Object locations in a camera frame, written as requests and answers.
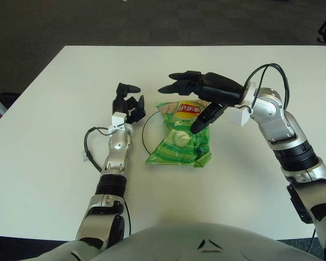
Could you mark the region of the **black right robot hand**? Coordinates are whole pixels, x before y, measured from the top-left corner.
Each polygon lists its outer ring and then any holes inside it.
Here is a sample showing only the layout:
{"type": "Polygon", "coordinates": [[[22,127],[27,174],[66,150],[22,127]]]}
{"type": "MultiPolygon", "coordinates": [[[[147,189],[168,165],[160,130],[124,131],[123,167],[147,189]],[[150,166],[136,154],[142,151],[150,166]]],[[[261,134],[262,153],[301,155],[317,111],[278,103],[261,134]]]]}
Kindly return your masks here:
{"type": "Polygon", "coordinates": [[[162,94],[179,94],[188,96],[194,93],[209,105],[197,116],[191,125],[193,134],[201,132],[209,124],[215,122],[228,107],[239,104],[245,88],[239,83],[216,73],[202,74],[198,71],[186,71],[169,75],[174,83],[161,87],[162,94]]]}

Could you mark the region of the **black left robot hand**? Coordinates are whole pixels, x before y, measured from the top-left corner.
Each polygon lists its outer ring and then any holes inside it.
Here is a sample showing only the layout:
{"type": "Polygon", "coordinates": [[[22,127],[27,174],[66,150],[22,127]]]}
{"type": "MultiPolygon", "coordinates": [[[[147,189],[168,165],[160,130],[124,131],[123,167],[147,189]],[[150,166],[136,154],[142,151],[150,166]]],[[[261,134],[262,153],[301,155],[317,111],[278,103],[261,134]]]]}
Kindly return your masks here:
{"type": "Polygon", "coordinates": [[[137,101],[133,96],[127,99],[127,95],[140,92],[141,89],[137,86],[119,83],[116,89],[116,98],[112,102],[112,113],[124,113],[126,115],[125,123],[139,122],[146,116],[144,96],[141,95],[137,101]]]}

